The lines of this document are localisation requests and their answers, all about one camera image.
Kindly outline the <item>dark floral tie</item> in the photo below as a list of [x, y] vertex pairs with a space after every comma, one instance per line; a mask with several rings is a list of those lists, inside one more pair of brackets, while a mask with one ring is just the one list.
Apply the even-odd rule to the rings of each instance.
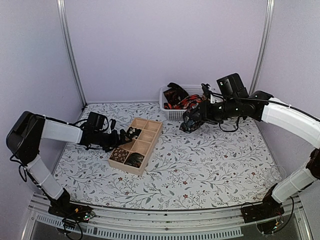
[[203, 121], [195, 120], [191, 118], [191, 115], [194, 113], [194, 111], [195, 111], [195, 107], [190, 106], [182, 115], [183, 122], [180, 124], [179, 129], [184, 133], [190, 134], [198, 130], [204, 124]]

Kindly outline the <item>wooden compartment box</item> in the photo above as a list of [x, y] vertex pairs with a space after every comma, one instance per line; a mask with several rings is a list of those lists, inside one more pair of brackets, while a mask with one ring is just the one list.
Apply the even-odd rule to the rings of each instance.
[[149, 162], [155, 145], [162, 133], [163, 123], [160, 121], [136, 117], [131, 122], [129, 127], [138, 128], [142, 131], [138, 139], [133, 139], [132, 142], [123, 144], [118, 148], [122, 148], [129, 151], [127, 158], [131, 153], [140, 153], [144, 155], [144, 160], [140, 168], [136, 168], [125, 163], [116, 162], [111, 160], [110, 158], [108, 159], [108, 163], [111, 167], [115, 169], [141, 176]]

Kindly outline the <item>white plastic basket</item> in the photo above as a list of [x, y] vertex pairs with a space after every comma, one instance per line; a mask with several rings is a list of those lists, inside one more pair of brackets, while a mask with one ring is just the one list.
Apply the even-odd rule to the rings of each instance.
[[[189, 94], [189, 95], [203, 95], [203, 90], [200, 85], [181, 85], [181, 87]], [[183, 118], [183, 113], [186, 111], [185, 109], [165, 109], [164, 104], [167, 103], [167, 99], [165, 98], [164, 91], [168, 90], [169, 87], [162, 86], [159, 90], [159, 107], [160, 110], [164, 112], [165, 117], [170, 121], [180, 121]]]

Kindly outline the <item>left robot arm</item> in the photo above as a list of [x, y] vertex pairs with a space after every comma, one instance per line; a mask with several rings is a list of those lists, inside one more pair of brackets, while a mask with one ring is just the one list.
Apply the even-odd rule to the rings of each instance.
[[25, 174], [48, 197], [51, 206], [63, 217], [70, 217], [75, 205], [70, 202], [70, 194], [43, 162], [41, 149], [48, 148], [50, 143], [54, 147], [70, 143], [83, 146], [86, 150], [108, 153], [134, 138], [127, 130], [116, 130], [115, 125], [116, 120], [96, 112], [70, 123], [25, 111], [9, 131], [6, 146], [12, 152], [10, 160], [20, 164]]

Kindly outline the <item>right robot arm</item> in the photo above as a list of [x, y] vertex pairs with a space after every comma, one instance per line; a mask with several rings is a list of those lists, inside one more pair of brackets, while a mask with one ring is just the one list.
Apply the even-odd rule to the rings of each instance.
[[183, 132], [194, 132], [204, 123], [220, 125], [229, 118], [250, 117], [287, 130], [314, 147], [307, 163], [274, 184], [264, 196], [258, 213], [262, 218], [269, 218], [279, 204], [320, 178], [320, 120], [264, 91], [249, 95], [238, 73], [218, 79], [217, 84], [219, 94], [209, 84], [201, 85], [206, 99], [183, 113], [180, 125]]

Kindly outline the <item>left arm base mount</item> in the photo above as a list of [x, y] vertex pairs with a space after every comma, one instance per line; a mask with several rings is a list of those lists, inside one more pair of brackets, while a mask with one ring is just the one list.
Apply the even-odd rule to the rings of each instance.
[[70, 202], [70, 194], [63, 189], [58, 199], [53, 199], [46, 195], [50, 201], [48, 212], [52, 215], [63, 217], [65, 219], [75, 220], [79, 223], [88, 222], [96, 214], [88, 205], [80, 205]]

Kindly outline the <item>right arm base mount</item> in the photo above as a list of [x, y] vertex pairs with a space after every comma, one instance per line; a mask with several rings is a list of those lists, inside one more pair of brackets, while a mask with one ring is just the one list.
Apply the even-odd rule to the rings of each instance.
[[240, 208], [245, 223], [277, 217], [285, 213], [282, 203], [278, 203], [267, 193], [259, 204], [245, 203]]

